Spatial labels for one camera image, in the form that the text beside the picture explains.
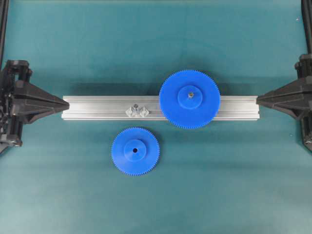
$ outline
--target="gear teeth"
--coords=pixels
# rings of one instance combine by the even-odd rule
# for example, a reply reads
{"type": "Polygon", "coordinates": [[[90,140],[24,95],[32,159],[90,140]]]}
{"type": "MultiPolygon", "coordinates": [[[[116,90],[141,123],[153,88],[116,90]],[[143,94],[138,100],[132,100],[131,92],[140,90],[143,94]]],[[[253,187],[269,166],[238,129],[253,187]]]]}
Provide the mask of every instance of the gear teeth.
{"type": "Polygon", "coordinates": [[[149,130],[147,130],[147,129],[145,129],[145,128],[132,127],[132,128],[124,129],[123,131],[121,131],[121,132],[115,137],[115,139],[114,139],[114,141],[113,141],[113,144],[112,144],[112,146],[111,146],[111,158],[112,158],[113,164],[118,168],[118,170],[120,170],[121,172],[123,172],[124,174],[126,174],[126,175],[128,175],[128,176],[141,176],[141,175],[144,175],[144,174],[150,172],[150,171],[157,165],[157,163],[158,163],[158,161],[159,161],[159,156],[160,156],[160,145],[159,145],[159,142],[158,142],[157,138],[154,136],[154,134],[151,133],[149,130]],[[116,139],[117,139],[121,134],[123,134],[123,133],[125,133],[125,132],[128,132],[128,131],[130,131],[130,130],[132,130],[132,129],[140,129],[140,130],[143,130],[143,131],[145,131],[145,132],[148,132],[149,134],[151,134],[151,135],[154,137],[154,139],[156,140],[156,143],[157,143],[157,158],[156,158],[155,163],[151,166],[150,169],[148,169],[148,170],[146,170],[146,171],[143,171],[143,172],[141,172],[141,173],[128,173],[128,172],[124,171],[122,168],[120,168],[119,166],[117,166],[117,164],[116,164],[116,162],[114,161],[114,158],[113,158],[113,146],[114,146],[114,144],[115,144],[115,142],[116,142],[116,139]]]}
{"type": "MultiPolygon", "coordinates": [[[[218,88],[216,82],[215,82],[209,75],[207,75],[207,74],[205,74],[205,73],[203,73],[203,72],[201,72],[201,71],[199,71],[199,70],[190,70],[190,69],[180,70],[180,71],[177,71],[177,72],[171,74],[171,75],[163,82],[163,84],[162,84],[162,86],[161,86],[161,88],[160,88],[159,94],[160,94],[161,92],[163,92],[163,87],[164,87],[164,85],[166,84],[166,82],[167,82],[172,76],[175,76],[177,73],[188,72],[188,71],[196,71],[196,72],[199,72],[199,73],[203,74],[204,76],[208,76],[208,77],[211,79],[211,81],[213,82],[215,88],[218,90],[218,93],[219,93],[219,95],[220,95],[220,90],[219,90],[219,88],[218,88]]],[[[215,116],[217,115],[217,113],[218,113],[218,111],[219,111],[219,109],[220,109],[220,104],[221,104],[221,102],[219,103],[219,107],[218,107],[218,110],[217,110],[215,116]]],[[[205,122],[205,123],[203,123],[203,124],[199,124],[199,125],[182,126],[181,124],[176,123],[175,121],[172,121],[171,119],[169,119],[168,116],[167,116],[167,114],[164,113],[163,111],[162,111],[162,113],[164,114],[164,116],[166,117],[166,119],[167,119],[170,123],[172,123],[173,125],[175,125],[175,126],[178,127],[178,128],[182,128],[182,129],[196,129],[196,128],[201,128],[201,127],[206,126],[207,124],[209,124],[209,123],[212,121],[212,119],[211,119],[211,120],[209,120],[209,121],[207,121],[207,122],[205,122]]]]}

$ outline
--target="black plastic mount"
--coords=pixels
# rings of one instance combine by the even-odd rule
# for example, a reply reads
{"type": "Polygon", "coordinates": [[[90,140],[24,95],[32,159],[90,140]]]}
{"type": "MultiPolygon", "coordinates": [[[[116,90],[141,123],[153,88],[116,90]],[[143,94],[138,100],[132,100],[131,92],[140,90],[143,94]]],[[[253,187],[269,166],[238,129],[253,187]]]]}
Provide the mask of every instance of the black plastic mount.
{"type": "Polygon", "coordinates": [[[257,98],[257,104],[284,112],[301,122],[303,144],[312,151],[312,0],[301,1],[308,54],[295,64],[297,80],[257,98]]]}
{"type": "Polygon", "coordinates": [[[22,145],[24,124],[69,108],[68,102],[29,83],[31,75],[28,62],[21,60],[8,60],[0,74],[0,153],[22,145]]]}

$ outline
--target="teal surface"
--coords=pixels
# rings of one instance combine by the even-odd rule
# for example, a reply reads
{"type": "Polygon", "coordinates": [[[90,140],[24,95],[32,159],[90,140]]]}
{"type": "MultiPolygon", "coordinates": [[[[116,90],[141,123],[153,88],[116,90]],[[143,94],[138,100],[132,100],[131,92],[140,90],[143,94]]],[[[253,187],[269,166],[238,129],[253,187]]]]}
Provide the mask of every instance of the teal surface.
{"type": "MultiPolygon", "coordinates": [[[[222,95],[260,95],[294,79],[306,52],[300,1],[12,0],[6,59],[58,96],[156,95],[181,69],[202,70],[222,95]]],[[[168,122],[38,120],[0,157],[0,233],[307,234],[312,155],[291,117],[182,130],[168,122]],[[114,137],[152,131],[148,174],[114,167],[114,137]]]]}

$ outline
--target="large blue gear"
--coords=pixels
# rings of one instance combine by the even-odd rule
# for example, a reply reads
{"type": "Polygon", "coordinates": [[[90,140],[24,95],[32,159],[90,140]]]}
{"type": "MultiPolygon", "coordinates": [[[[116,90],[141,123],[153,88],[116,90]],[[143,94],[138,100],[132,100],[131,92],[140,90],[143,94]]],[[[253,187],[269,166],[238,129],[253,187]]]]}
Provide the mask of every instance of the large blue gear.
{"type": "Polygon", "coordinates": [[[143,128],[128,128],[117,135],[112,145],[115,166],[131,176],[152,170],[159,159],[156,137],[143,128]]]}
{"type": "Polygon", "coordinates": [[[218,113],[220,92],[206,74],[184,70],[172,74],[163,83],[159,104],[164,116],[177,127],[200,128],[218,113]]]}

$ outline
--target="aluminum rail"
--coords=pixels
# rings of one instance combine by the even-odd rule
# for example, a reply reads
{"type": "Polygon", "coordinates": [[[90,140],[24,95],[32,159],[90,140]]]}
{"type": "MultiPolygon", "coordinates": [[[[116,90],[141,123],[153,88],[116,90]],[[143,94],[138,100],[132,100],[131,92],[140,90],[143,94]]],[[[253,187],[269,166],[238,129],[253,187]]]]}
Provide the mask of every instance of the aluminum rail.
{"type": "MultiPolygon", "coordinates": [[[[257,96],[221,96],[214,120],[257,120],[257,96]]],[[[167,120],[158,96],[64,96],[70,108],[64,120],[167,120]]]]}

